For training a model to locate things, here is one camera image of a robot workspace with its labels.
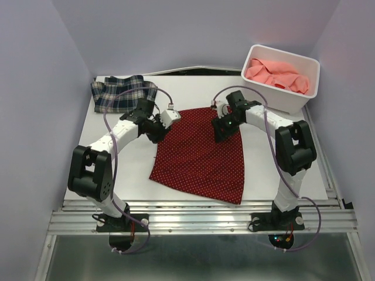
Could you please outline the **red polka dot skirt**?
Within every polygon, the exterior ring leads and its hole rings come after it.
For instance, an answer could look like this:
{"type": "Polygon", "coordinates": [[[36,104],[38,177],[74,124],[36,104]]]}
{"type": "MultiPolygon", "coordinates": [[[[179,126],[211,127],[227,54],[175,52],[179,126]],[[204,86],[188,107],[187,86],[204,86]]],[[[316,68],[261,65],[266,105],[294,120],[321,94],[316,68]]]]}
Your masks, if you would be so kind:
{"type": "Polygon", "coordinates": [[[186,109],[158,143],[150,180],[185,193],[241,204],[245,183],[241,133],[214,140],[210,108],[186,109]]]}

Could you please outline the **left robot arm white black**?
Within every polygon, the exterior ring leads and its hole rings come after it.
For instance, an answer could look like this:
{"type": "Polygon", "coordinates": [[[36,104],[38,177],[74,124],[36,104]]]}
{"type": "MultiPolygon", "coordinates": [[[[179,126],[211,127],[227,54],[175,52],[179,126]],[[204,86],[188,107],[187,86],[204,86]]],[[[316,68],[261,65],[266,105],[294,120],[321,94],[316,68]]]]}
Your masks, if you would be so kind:
{"type": "Polygon", "coordinates": [[[152,143],[159,143],[180,120],[180,114],[170,104],[168,109],[154,115],[153,101],[141,98],[136,108],[123,114],[108,133],[89,146],[78,145],[72,154],[68,189],[94,203],[103,213],[93,217],[99,231],[123,231],[133,222],[129,205],[114,192],[113,164],[118,154],[130,142],[146,135],[152,143]]]}

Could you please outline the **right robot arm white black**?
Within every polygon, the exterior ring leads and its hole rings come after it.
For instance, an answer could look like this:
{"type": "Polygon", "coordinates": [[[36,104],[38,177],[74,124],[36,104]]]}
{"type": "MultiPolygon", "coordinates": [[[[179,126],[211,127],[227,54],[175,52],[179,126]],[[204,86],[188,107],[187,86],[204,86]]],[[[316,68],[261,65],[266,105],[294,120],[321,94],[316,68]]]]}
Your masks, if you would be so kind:
{"type": "Polygon", "coordinates": [[[248,101],[241,91],[230,93],[225,102],[211,101],[217,116],[212,120],[214,140],[226,141],[247,124],[264,131],[279,174],[279,186],[271,211],[258,215],[255,226],[265,224],[283,228],[302,224],[298,199],[307,170],[317,158],[308,123],[292,121],[268,110],[265,103],[248,101]]]}

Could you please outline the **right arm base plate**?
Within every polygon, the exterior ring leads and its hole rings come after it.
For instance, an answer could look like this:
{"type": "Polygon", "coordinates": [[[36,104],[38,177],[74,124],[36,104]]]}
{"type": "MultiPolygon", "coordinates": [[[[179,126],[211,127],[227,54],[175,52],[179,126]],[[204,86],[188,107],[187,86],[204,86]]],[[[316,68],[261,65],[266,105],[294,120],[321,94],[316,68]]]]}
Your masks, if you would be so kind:
{"type": "Polygon", "coordinates": [[[272,215],[271,213],[252,213],[252,220],[248,223],[251,232],[268,231],[281,232],[286,230],[302,231],[305,229],[302,214],[272,215]]]}

